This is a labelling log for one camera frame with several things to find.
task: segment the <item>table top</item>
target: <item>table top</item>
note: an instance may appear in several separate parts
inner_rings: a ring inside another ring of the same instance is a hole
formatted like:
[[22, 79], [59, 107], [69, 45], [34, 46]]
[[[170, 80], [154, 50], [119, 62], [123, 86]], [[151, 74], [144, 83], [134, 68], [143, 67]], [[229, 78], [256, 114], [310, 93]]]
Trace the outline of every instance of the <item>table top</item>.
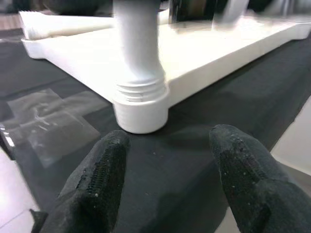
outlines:
[[[1, 136], [48, 211], [94, 143], [119, 127], [108, 101], [47, 61], [30, 59], [14, 40], [21, 32], [12, 33], [0, 32]], [[310, 41], [289, 42], [172, 107], [158, 132], [131, 134], [114, 232], [215, 232], [228, 205], [208, 131], [230, 124], [270, 150], [311, 95]]]

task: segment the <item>white table leg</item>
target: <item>white table leg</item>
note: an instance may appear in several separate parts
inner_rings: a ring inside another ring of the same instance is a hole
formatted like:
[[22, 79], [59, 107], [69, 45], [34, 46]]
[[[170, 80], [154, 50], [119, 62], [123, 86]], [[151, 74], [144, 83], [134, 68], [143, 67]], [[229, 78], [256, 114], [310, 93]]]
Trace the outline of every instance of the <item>white table leg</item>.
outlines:
[[158, 56], [159, 2], [114, 1], [124, 67], [116, 80], [113, 103], [118, 124], [131, 133], [156, 131], [168, 117], [169, 90]]

